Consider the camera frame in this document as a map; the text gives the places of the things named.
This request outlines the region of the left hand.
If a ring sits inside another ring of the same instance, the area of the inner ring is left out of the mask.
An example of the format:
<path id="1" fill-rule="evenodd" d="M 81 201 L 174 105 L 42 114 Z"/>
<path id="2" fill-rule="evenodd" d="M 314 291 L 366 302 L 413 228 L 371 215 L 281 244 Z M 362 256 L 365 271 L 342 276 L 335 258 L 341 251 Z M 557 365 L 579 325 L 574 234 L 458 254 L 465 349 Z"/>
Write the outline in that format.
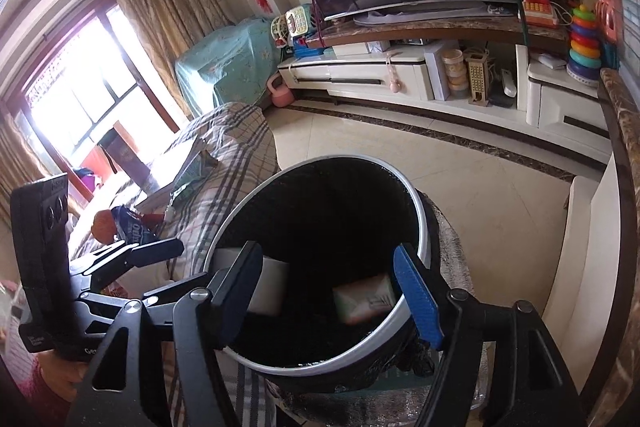
<path id="1" fill-rule="evenodd" d="M 73 402 L 88 364 L 67 361 L 53 350 L 38 353 L 37 362 L 40 375 L 48 388 L 64 401 Z"/>

